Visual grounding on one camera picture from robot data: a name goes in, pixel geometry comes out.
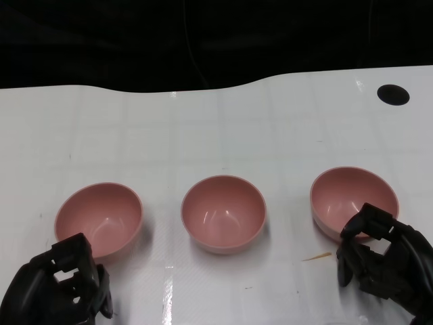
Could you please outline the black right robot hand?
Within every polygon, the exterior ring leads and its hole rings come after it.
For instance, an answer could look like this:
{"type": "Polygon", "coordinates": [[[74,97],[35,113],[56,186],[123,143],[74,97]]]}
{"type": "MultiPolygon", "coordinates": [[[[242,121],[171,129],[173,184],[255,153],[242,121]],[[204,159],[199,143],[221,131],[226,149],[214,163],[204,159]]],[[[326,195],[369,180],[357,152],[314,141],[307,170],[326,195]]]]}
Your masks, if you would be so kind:
{"type": "Polygon", "coordinates": [[[341,287],[356,278],[363,292],[391,299],[412,314],[412,324],[432,323],[432,245],[419,231],[365,203],[344,226],[340,238],[341,287]],[[381,255],[356,239],[360,233],[385,239],[390,246],[381,255]]]}

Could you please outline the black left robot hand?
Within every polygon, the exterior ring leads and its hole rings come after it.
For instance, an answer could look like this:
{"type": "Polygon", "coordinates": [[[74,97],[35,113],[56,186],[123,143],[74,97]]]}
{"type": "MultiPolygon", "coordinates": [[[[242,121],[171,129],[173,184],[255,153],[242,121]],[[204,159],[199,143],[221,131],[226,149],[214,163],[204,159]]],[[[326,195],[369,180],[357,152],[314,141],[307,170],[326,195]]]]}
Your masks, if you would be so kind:
{"type": "Polygon", "coordinates": [[[109,274],[82,233],[24,264],[1,303],[2,324],[94,324],[99,313],[114,315],[109,274]]]}

